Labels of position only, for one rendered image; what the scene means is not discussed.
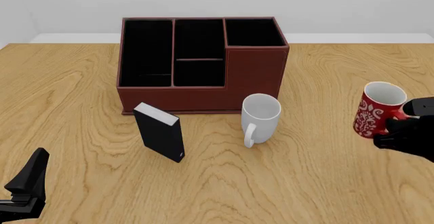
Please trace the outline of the red mug with white pattern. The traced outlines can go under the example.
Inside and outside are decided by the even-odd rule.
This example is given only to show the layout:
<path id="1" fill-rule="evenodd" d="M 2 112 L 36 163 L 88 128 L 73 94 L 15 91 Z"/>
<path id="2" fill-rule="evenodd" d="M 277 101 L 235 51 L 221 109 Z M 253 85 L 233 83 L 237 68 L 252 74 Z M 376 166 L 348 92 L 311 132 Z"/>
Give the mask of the red mug with white pattern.
<path id="1" fill-rule="evenodd" d="M 367 83 L 353 122 L 354 131 L 364 138 L 386 134 L 387 119 L 408 119 L 402 111 L 407 94 L 400 87 L 384 81 Z"/>

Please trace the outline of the black book with grey edge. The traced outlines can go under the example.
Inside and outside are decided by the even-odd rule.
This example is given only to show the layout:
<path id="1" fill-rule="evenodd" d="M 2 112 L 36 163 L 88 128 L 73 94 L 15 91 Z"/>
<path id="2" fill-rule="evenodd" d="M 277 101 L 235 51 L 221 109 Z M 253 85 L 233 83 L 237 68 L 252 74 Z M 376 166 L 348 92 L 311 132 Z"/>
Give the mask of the black book with grey edge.
<path id="1" fill-rule="evenodd" d="M 181 162 L 185 150 L 180 118 L 143 102 L 134 108 L 133 114 L 144 146 Z"/>

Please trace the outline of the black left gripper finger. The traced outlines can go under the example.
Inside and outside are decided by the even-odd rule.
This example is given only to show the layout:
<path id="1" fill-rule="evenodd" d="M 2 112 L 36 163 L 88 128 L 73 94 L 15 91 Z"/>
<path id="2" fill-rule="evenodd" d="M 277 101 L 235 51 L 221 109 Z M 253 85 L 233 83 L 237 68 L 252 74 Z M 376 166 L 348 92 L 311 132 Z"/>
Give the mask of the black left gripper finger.
<path id="1" fill-rule="evenodd" d="M 23 169 L 5 185 L 12 195 L 30 195 L 38 199 L 46 199 L 45 173 L 49 153 L 44 148 L 37 148 Z"/>

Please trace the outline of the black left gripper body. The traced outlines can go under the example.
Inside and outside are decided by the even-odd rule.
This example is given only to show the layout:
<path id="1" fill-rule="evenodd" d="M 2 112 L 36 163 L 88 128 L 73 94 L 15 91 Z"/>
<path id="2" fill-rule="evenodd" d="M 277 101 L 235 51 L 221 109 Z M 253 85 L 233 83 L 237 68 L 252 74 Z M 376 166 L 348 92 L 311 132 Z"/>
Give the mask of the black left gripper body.
<path id="1" fill-rule="evenodd" d="M 0 221 L 38 219 L 45 201 L 30 195 L 15 196 L 11 200 L 0 200 Z"/>

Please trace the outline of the red-brown desk caddy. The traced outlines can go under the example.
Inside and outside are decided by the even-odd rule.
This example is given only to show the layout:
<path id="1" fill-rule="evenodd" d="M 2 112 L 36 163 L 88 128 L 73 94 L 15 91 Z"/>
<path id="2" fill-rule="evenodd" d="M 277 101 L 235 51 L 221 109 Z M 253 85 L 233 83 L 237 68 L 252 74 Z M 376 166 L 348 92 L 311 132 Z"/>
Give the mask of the red-brown desk caddy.
<path id="1" fill-rule="evenodd" d="M 169 113 L 239 113 L 245 97 L 277 97 L 290 51 L 272 17 L 124 18 L 117 91 Z"/>

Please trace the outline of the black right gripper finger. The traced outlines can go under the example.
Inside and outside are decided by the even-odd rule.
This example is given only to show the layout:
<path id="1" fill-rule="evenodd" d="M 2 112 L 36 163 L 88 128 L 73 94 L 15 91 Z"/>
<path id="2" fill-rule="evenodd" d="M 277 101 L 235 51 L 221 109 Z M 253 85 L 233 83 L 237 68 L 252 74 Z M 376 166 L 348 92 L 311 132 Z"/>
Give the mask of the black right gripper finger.
<path id="1" fill-rule="evenodd" d="M 403 105 L 402 110 L 413 117 L 434 115 L 434 97 L 411 99 Z"/>
<path id="2" fill-rule="evenodd" d="M 434 138 L 421 134 L 396 132 L 374 136 L 374 145 L 380 149 L 395 150 L 420 156 L 434 162 Z"/>

